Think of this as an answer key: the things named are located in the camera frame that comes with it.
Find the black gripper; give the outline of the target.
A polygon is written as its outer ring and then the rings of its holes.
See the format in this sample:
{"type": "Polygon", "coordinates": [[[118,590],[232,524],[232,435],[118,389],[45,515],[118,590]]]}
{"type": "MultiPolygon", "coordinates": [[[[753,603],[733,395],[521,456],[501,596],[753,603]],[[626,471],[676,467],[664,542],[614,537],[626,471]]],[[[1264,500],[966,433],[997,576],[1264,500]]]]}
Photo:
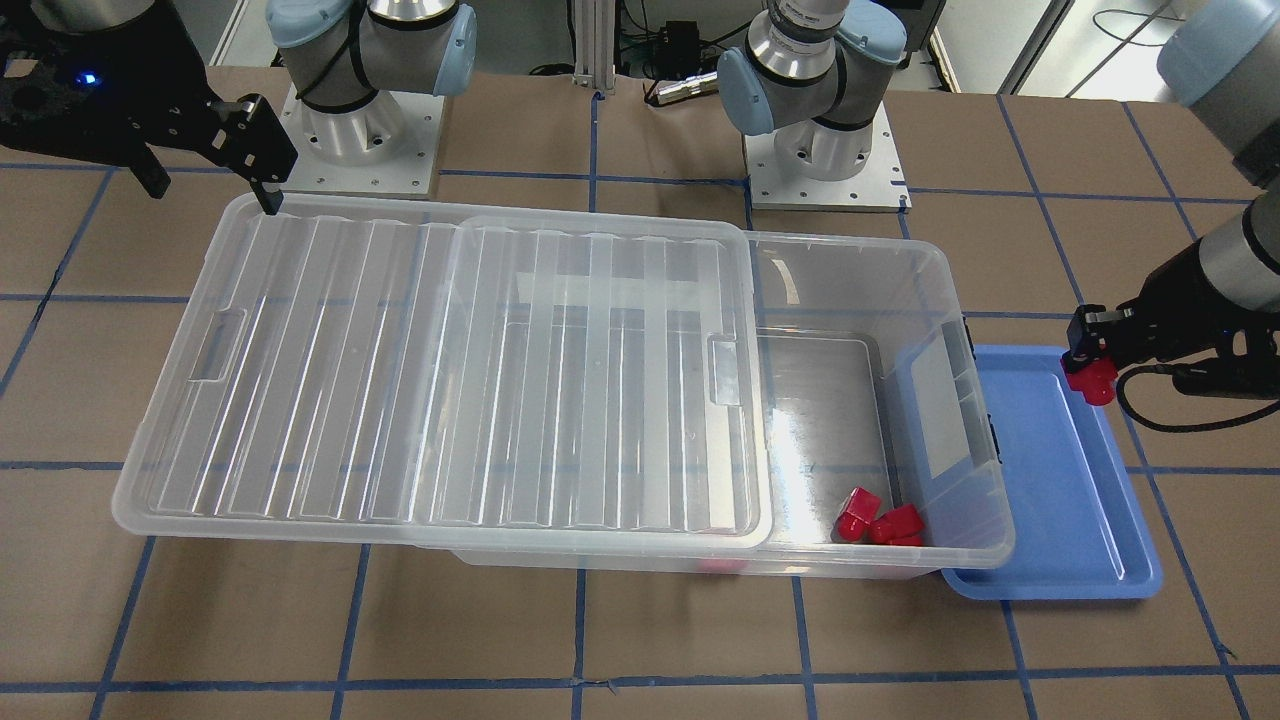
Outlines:
{"type": "Polygon", "coordinates": [[[1070,350],[1105,351],[1121,369],[1212,348],[1225,327],[1228,301],[1204,273],[1202,243],[1197,240],[1151,272],[1139,293],[1116,309],[1078,306],[1070,320],[1070,350]]]}
{"type": "Polygon", "coordinates": [[[3,145],[128,167],[151,199],[172,178],[156,147],[195,152],[248,182],[269,217],[298,152],[261,94],[219,101],[170,1],[5,1],[3,58],[33,68],[3,77],[3,145]]]}

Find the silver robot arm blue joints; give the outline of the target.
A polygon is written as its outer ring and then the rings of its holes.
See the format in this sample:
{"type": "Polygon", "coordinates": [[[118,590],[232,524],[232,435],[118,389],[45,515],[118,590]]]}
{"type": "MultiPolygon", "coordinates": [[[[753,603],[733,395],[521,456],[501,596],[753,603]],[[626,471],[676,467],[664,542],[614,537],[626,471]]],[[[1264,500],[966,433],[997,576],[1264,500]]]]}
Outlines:
{"type": "Polygon", "coordinates": [[[265,20],[296,97],[320,113],[380,92],[460,96],[474,73],[477,14],[462,1],[270,1],[265,20]]]}
{"type": "Polygon", "coordinates": [[[869,126],[905,56],[908,32],[873,1],[768,1],[742,45],[716,67],[726,115],[742,136],[814,120],[869,126]]]}

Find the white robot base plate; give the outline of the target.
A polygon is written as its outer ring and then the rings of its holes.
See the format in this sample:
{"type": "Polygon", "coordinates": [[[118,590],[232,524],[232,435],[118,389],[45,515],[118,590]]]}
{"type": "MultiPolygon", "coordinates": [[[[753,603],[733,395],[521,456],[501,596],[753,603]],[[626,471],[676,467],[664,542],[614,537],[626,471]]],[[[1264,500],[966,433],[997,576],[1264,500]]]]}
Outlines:
{"type": "Polygon", "coordinates": [[[355,111],[326,114],[285,94],[282,124],[298,159],[282,190],[425,200],[433,195],[445,99],[380,92],[355,111]]]}
{"type": "Polygon", "coordinates": [[[884,104],[860,129],[836,131],[808,120],[745,136],[742,146],[755,209],[897,213],[913,208],[884,104]]]}

